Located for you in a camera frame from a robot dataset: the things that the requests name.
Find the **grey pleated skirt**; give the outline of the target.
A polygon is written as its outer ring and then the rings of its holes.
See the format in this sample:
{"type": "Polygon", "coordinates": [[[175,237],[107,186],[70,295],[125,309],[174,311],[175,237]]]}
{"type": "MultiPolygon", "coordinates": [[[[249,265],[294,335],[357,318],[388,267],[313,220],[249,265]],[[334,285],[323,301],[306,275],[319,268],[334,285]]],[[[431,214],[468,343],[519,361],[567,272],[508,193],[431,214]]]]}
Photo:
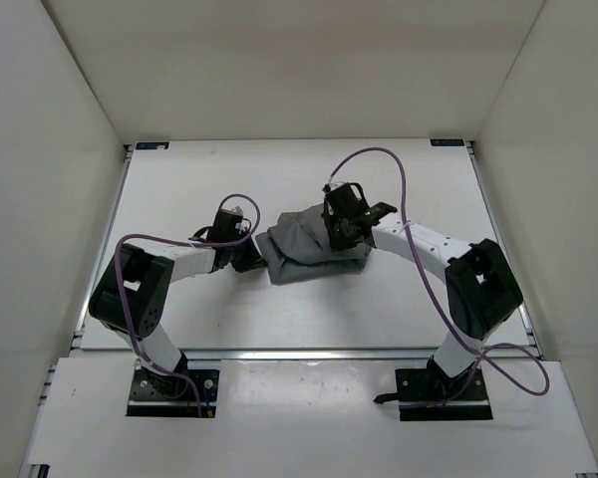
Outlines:
{"type": "Polygon", "coordinates": [[[359,244],[352,249],[333,251],[322,215],[322,205],[283,212],[275,225],[255,237],[273,285],[357,274],[366,267],[371,247],[359,244]]]}

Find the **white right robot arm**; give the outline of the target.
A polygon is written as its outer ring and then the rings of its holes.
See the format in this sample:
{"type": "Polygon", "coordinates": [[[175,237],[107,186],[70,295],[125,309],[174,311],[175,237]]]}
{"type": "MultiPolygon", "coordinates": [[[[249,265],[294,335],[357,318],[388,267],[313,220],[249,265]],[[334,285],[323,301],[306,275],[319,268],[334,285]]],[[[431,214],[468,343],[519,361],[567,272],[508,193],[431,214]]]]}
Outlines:
{"type": "Polygon", "coordinates": [[[523,303],[516,279],[499,245],[468,243],[407,222],[384,202],[368,204],[358,183],[324,186],[324,223],[335,251],[366,244],[413,262],[446,286],[449,332],[431,358],[428,390],[450,398],[484,343],[523,303]]]}

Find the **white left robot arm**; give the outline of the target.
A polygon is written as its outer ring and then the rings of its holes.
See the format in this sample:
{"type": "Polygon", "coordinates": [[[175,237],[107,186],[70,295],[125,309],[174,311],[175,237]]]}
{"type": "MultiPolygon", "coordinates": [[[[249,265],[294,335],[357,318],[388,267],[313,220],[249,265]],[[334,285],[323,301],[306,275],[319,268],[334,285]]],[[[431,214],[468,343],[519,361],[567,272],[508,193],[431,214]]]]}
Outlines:
{"type": "Polygon", "coordinates": [[[263,268],[252,229],[235,207],[218,210],[213,223],[187,244],[159,242],[157,249],[143,249],[127,239],[116,247],[91,296],[89,314],[126,341],[164,395],[177,396],[188,384],[185,354],[160,325],[169,287],[227,266],[238,273],[263,268]]]}

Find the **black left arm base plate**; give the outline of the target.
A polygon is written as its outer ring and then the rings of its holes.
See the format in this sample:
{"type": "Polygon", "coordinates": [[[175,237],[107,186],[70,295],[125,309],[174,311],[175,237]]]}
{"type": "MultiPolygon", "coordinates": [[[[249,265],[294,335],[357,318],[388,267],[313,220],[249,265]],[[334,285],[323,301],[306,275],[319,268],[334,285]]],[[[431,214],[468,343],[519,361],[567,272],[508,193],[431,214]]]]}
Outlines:
{"type": "Polygon", "coordinates": [[[127,416],[214,418],[220,370],[194,366],[188,368],[187,374],[197,388],[199,399],[187,380],[158,375],[137,360],[128,395],[127,416]]]}

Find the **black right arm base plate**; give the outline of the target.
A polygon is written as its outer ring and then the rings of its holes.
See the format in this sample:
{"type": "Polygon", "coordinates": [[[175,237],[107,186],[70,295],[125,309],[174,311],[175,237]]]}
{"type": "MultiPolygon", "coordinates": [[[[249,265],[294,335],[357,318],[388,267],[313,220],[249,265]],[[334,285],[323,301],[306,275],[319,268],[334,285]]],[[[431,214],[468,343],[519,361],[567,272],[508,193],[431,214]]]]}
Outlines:
{"type": "Polygon", "coordinates": [[[395,401],[400,420],[488,421],[493,412],[481,369],[469,371],[446,386],[426,368],[395,370],[396,390],[374,398],[377,404],[395,401]]]}

